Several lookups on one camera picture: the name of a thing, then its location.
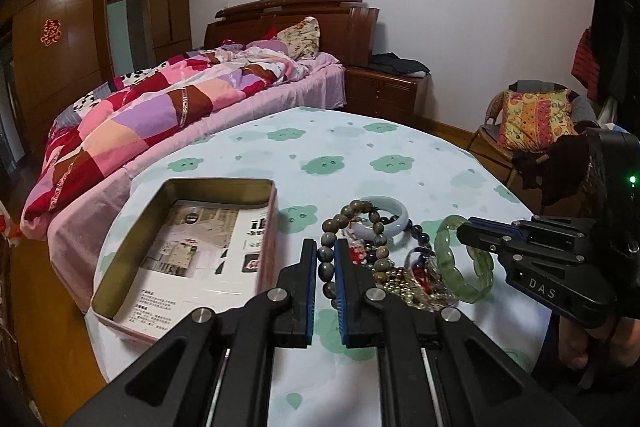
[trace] jade bangle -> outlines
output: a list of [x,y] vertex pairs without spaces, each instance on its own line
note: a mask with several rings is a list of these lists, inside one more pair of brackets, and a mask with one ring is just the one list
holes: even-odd
[[434,249],[438,270],[442,274],[447,288],[452,291],[459,300],[468,303],[478,302],[491,291],[494,285],[494,260],[491,254],[478,248],[466,247],[466,252],[474,261],[474,271],[478,281],[471,285],[465,281],[460,270],[456,268],[456,258],[450,248],[450,231],[456,231],[460,225],[466,223],[462,216],[449,216],[443,219],[438,227]]

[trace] mattress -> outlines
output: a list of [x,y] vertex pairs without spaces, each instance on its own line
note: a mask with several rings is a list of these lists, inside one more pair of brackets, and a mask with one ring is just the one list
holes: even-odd
[[46,232],[51,264],[83,312],[91,302],[100,248],[111,223],[129,199],[132,179],[160,158],[229,127],[293,107],[342,107],[346,103],[343,66],[327,54],[321,54],[314,62],[311,74],[303,80],[261,91],[154,145],[51,219]]

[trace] bolt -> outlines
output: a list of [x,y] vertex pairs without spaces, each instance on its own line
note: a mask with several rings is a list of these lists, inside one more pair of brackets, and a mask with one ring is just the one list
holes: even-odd
[[273,302],[284,301],[287,298],[287,291],[282,288],[271,288],[267,292],[267,297]]
[[440,312],[440,316],[445,322],[458,322],[462,317],[462,313],[457,308],[447,307]]
[[365,295],[370,301],[378,302],[386,297],[386,292],[380,288],[369,288]]
[[213,314],[209,308],[198,308],[191,313],[193,322],[197,322],[198,324],[208,322],[212,316]]

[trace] blanket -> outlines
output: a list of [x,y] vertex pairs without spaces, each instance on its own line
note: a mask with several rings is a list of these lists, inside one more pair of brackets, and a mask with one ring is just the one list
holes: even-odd
[[62,210],[135,156],[189,124],[267,87],[308,74],[308,66],[257,47],[190,55],[174,57],[129,78],[117,77],[102,90],[115,89],[107,97],[96,98],[94,90],[61,114],[49,133],[42,174],[22,219],[34,221]]

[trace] nightstand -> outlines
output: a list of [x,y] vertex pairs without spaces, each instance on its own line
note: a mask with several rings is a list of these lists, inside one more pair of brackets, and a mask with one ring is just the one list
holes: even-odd
[[424,111],[429,75],[411,78],[350,66],[344,74],[344,111],[415,126]]

